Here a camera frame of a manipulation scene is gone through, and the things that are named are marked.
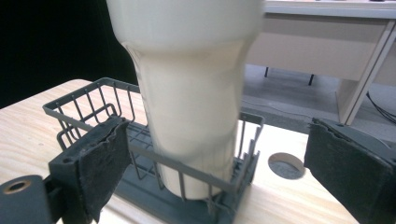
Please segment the dark background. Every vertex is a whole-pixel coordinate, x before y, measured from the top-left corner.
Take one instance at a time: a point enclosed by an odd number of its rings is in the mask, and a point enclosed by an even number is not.
[[[106,0],[6,0],[0,17],[0,108],[75,78],[136,84]]]

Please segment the desk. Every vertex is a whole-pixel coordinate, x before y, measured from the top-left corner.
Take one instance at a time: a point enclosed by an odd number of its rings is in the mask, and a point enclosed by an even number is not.
[[[262,32],[247,63],[341,78],[336,92],[339,120],[351,124],[395,41],[396,2],[265,4]],[[388,84],[396,82],[393,74],[381,77],[388,77]]]
[[[56,119],[42,105],[87,85],[72,80],[0,110],[0,183],[22,175],[49,174],[48,162],[61,153]],[[134,99],[136,113],[144,115]],[[247,127],[247,135],[254,134]],[[307,135],[265,125],[257,143],[260,160],[251,187],[247,188],[235,223],[357,223],[348,211],[306,170],[297,180],[275,175],[268,159],[286,152],[304,159]],[[100,223],[161,223],[114,195],[103,209]]]

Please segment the gray plastic rack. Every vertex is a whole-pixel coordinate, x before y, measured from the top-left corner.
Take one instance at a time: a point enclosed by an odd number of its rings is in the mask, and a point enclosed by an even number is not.
[[[127,133],[133,162],[125,171],[116,194],[169,223],[232,223],[245,188],[254,176],[260,156],[260,151],[255,153],[255,145],[264,119],[241,113],[239,129],[241,137],[237,156],[233,161],[233,176],[230,181],[224,181],[154,152],[149,126],[135,122],[134,100],[131,97],[133,92],[139,93],[140,90],[135,85],[104,77],[45,104],[43,109],[46,114],[60,122],[62,131],[57,139],[63,150],[67,150],[67,145],[72,145],[94,125],[100,124],[103,118],[121,117],[123,111],[129,110],[130,113],[124,114],[130,116],[127,118],[130,121]],[[91,112],[83,114],[87,108]],[[69,111],[74,112],[73,115],[67,114]],[[243,152],[247,123],[256,124],[257,130],[254,138],[249,142],[248,151]],[[157,171],[158,164],[178,171],[181,197],[177,197],[164,187]],[[183,181],[185,175],[207,183],[206,199],[185,198]],[[222,192],[212,195],[214,187],[222,189]]]

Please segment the white cup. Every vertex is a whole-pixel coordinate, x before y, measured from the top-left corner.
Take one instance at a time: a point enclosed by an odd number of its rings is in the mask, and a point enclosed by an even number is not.
[[[107,0],[107,6],[114,34],[134,61],[155,151],[229,181],[245,59],[261,29],[262,0]],[[181,196],[178,172],[159,169],[165,186]],[[208,195],[208,185],[190,176],[184,185],[188,199]]]

